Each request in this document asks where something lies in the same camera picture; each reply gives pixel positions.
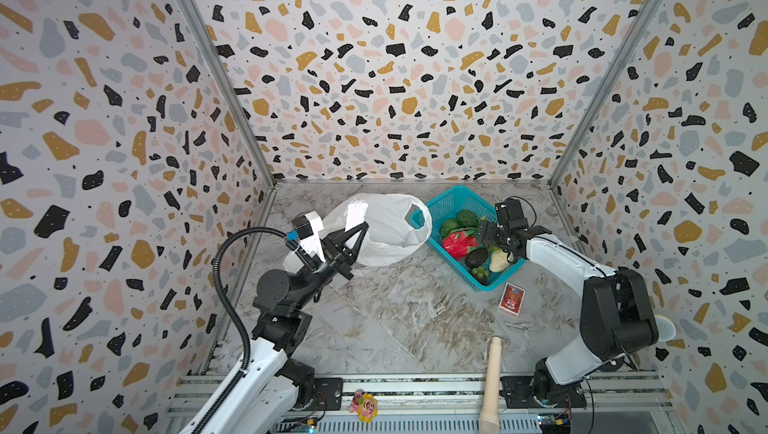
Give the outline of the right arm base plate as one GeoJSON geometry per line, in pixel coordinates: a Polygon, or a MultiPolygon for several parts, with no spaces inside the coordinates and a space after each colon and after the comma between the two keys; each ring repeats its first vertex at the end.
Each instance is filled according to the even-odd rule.
{"type": "Polygon", "coordinates": [[[579,383],[563,386],[534,375],[502,376],[500,381],[500,394],[508,409],[566,409],[588,405],[579,383]]]}

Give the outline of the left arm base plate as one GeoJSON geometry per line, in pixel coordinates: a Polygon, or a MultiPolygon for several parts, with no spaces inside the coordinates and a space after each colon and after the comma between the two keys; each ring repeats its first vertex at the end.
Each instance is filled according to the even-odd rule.
{"type": "Polygon", "coordinates": [[[276,376],[260,393],[257,406],[278,415],[304,408],[339,411],[343,391],[344,380],[341,377],[313,378],[296,385],[287,377],[276,376]]]}

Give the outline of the cream white fruit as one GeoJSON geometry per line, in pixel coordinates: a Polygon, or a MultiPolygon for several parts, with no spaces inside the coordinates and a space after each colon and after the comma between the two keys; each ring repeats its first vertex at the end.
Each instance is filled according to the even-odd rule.
{"type": "Polygon", "coordinates": [[[507,270],[511,265],[508,254],[502,250],[494,250],[490,254],[489,271],[491,273],[501,273],[507,270]]]}

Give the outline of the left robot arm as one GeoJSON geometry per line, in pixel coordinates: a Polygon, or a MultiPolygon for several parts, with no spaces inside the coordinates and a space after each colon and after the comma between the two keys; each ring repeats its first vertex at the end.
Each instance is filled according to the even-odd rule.
{"type": "Polygon", "coordinates": [[[272,433],[290,411],[320,405],[314,369],[292,357],[312,320],[303,309],[319,300],[335,276],[352,279],[368,225],[361,222],[326,235],[317,254],[309,254],[300,244],[312,232],[309,219],[298,218],[293,226],[289,233],[268,227],[243,229],[230,236],[215,255],[214,288],[243,351],[238,364],[183,432],[272,433]],[[255,298],[260,316],[256,326],[247,329],[223,287],[221,264],[236,241],[252,234],[279,238],[297,255],[301,267],[295,273],[272,269],[261,276],[255,298]]]}

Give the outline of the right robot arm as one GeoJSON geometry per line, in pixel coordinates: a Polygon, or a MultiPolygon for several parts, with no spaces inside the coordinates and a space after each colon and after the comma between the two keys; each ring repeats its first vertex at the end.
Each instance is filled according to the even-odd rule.
{"type": "Polygon", "coordinates": [[[542,406],[556,407],[588,375],[660,338],[644,277],[615,270],[571,249],[549,230],[515,221],[511,227],[482,220],[479,237],[515,260],[537,264],[571,287],[581,299],[578,335],[540,360],[530,390],[542,406]]]}

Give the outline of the white plastic bag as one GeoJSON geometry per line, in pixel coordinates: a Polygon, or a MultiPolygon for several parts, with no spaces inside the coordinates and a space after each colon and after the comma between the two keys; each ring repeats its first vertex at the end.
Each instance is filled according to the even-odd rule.
{"type": "Polygon", "coordinates": [[[345,231],[365,221],[368,233],[357,262],[386,267],[399,262],[426,243],[430,227],[414,228],[408,218],[416,210],[427,212],[424,202],[406,194],[356,194],[321,217],[320,239],[339,229],[345,231]]]}

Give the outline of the red dragon fruit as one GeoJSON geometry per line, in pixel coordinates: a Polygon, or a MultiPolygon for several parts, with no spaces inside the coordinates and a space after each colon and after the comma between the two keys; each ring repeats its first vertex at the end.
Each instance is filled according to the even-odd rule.
{"type": "Polygon", "coordinates": [[[465,231],[451,233],[442,240],[443,250],[454,260],[465,258],[472,250],[478,247],[478,242],[473,235],[465,231]]]}

